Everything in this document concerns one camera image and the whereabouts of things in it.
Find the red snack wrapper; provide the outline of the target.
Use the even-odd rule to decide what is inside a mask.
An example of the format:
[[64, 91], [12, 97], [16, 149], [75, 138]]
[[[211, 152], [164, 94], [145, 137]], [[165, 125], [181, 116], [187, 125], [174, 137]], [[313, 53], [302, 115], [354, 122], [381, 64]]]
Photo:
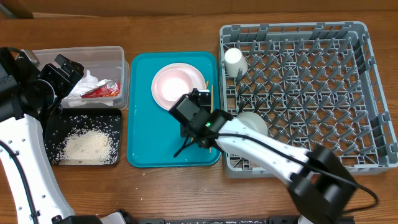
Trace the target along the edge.
[[112, 97], [120, 94], [121, 84], [119, 82], [110, 81], [93, 90], [81, 94], [82, 98], [103, 98]]

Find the wooden chopstick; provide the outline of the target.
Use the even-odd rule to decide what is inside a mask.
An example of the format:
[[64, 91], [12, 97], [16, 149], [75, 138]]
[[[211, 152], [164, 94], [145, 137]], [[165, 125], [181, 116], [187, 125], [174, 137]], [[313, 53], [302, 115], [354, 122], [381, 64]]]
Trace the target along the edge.
[[[211, 104], [210, 104], [210, 114], [213, 112], [213, 105], [214, 105], [214, 85], [211, 86]], [[209, 148], [209, 153], [212, 153], [212, 147]]]
[[208, 88], [209, 81], [206, 81], [206, 88]]

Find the small pink bowl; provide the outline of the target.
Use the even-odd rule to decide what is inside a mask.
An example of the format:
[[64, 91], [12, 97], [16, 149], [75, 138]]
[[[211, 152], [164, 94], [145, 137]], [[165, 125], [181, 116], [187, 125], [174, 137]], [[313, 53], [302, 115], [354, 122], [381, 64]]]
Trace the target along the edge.
[[189, 75], [177, 68], [171, 68], [160, 73], [155, 80], [155, 90], [165, 101], [177, 101], [182, 95], [193, 88]]

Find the pink plate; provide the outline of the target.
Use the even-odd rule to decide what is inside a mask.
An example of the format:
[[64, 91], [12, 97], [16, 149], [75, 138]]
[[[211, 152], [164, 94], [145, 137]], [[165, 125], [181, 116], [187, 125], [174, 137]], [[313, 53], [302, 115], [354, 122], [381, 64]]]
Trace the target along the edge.
[[156, 73], [156, 75], [152, 81], [152, 86], [151, 86], [153, 99], [161, 108], [163, 108], [165, 110], [169, 110], [172, 107], [172, 105], [175, 103], [175, 101], [165, 101], [159, 96], [159, 94], [155, 90], [155, 80], [160, 75], [161, 72], [171, 69], [171, 68], [177, 68], [177, 69], [180, 69], [180, 70], [186, 72], [192, 81], [192, 85], [193, 85], [192, 89], [194, 89], [194, 88], [206, 89], [206, 82], [205, 82], [205, 79], [204, 79], [202, 73], [194, 66], [189, 65], [187, 63], [172, 63], [169, 65], [166, 65], [165, 67], [161, 68]]

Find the white napkin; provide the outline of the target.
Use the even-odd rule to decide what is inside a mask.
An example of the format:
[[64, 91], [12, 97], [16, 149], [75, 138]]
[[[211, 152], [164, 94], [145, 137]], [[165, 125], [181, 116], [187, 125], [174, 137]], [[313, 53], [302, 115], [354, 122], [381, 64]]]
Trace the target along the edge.
[[111, 80], [109, 79], [102, 79], [98, 80], [97, 77], [91, 75], [89, 70], [85, 71], [85, 77], [83, 77], [73, 88], [73, 90], [69, 93], [66, 99], [77, 99], [81, 98], [82, 95], [85, 93], [94, 90], [102, 85], [107, 84]]

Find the grey bowl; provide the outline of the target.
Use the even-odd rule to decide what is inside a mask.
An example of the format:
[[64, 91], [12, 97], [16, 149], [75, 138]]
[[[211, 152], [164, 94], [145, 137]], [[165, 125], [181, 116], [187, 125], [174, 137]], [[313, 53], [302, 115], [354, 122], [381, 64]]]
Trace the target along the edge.
[[261, 133], [265, 136], [268, 135], [268, 128], [266, 122], [263, 118], [254, 112], [242, 112], [237, 115], [237, 118], [242, 122], [245, 126], [249, 127], [250, 129]]

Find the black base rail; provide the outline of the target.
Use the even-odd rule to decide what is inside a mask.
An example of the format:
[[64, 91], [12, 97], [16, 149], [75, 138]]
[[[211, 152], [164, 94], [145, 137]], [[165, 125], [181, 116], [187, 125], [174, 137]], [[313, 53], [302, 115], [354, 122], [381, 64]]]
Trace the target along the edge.
[[224, 218], [224, 219], [188, 219], [166, 220], [164, 218], [134, 218], [130, 213], [122, 211], [123, 221], [111, 221], [109, 223], [132, 224], [297, 224], [297, 215], [276, 215], [266, 218]]

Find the small white cup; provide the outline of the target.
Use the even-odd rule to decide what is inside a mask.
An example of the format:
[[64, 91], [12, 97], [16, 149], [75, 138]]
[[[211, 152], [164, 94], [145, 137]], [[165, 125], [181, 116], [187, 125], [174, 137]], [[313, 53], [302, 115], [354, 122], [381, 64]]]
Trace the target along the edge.
[[224, 54], [226, 73], [233, 78], [238, 76], [240, 70], [245, 73], [248, 70], [248, 63], [242, 51], [237, 48], [230, 48]]

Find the grey dish rack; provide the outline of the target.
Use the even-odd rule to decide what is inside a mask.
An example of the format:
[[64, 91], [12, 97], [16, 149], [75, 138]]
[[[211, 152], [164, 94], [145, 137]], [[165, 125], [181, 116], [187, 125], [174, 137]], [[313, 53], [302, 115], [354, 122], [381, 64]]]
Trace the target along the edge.
[[232, 48], [248, 69], [231, 77], [219, 59], [223, 110], [258, 114], [283, 143], [321, 144], [356, 175], [397, 167], [397, 138], [364, 23], [225, 25], [220, 55]]

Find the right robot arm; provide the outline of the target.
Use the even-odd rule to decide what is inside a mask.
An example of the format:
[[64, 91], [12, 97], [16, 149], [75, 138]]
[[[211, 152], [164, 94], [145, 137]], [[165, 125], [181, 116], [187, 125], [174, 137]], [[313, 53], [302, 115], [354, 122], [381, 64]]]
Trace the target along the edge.
[[357, 189], [356, 181], [327, 148], [313, 150], [290, 146], [247, 127], [223, 110], [209, 113], [183, 96], [188, 113], [185, 125], [204, 148], [249, 159], [280, 179], [301, 217], [299, 222], [337, 223]]

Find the teal serving tray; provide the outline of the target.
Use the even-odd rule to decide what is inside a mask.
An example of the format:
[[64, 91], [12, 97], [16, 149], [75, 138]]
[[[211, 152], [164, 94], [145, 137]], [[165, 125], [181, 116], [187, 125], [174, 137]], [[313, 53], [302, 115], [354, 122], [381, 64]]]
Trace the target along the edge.
[[191, 144], [178, 156], [184, 138], [180, 124], [153, 99], [155, 74], [171, 63], [187, 63], [197, 68], [214, 89], [214, 107], [220, 108], [218, 68], [209, 52], [167, 52], [139, 54], [131, 65], [127, 159], [135, 167], [212, 166], [221, 157], [216, 149]]

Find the clear plastic bin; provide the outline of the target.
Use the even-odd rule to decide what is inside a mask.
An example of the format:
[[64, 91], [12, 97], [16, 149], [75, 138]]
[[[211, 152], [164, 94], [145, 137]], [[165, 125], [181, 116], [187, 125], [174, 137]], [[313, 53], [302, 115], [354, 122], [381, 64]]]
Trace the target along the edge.
[[77, 98], [62, 100], [64, 108], [118, 108], [123, 110], [128, 105], [129, 97], [129, 64], [120, 46], [101, 47], [72, 47], [61, 49], [34, 50], [33, 53], [40, 61], [39, 68], [48, 63], [55, 64], [55, 57], [58, 54], [78, 62], [84, 66], [85, 71], [89, 70], [91, 75], [98, 80], [109, 79], [121, 84], [120, 94], [103, 98]]

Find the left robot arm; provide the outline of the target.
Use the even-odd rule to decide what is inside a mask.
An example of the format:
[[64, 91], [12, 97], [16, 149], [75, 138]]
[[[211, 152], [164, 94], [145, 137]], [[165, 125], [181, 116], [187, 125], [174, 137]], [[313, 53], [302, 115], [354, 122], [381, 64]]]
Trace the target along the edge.
[[48, 160], [42, 126], [83, 77], [83, 66], [59, 54], [39, 69], [29, 50], [1, 48], [1, 163], [19, 223], [132, 223], [124, 210], [100, 218], [76, 215]]

